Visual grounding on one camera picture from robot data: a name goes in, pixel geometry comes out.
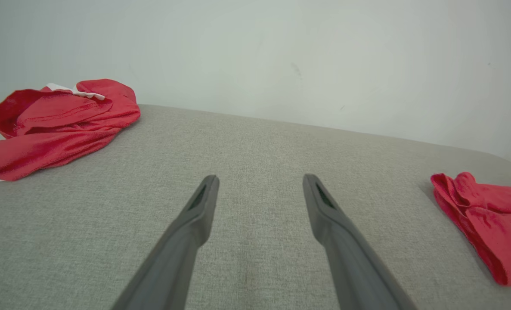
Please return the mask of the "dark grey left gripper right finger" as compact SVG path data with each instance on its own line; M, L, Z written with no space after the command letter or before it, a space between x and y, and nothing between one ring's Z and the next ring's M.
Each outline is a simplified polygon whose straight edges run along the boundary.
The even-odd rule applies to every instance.
M340 309L417 310L316 175L304 175L303 194L313 235L326 251Z

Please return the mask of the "red shorts with white trim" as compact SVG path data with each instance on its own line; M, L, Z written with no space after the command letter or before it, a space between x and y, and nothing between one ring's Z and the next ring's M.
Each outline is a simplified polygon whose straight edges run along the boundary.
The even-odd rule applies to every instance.
M134 91L112 79L16 90L0 103L0 180L16 181L103 149L140 115Z

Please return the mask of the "red Bulls jersey white sleeves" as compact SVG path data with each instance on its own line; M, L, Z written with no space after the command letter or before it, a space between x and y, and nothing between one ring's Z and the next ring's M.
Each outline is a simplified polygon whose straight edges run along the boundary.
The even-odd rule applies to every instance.
M468 172L456 178L434 174L433 194L462 231L495 282L511 286L511 187L479 184Z

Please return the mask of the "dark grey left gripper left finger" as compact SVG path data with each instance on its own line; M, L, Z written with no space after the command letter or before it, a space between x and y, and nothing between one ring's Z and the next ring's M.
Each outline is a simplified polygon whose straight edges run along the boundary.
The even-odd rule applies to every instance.
M220 181L208 175L111 310L184 310L198 249L210 237Z

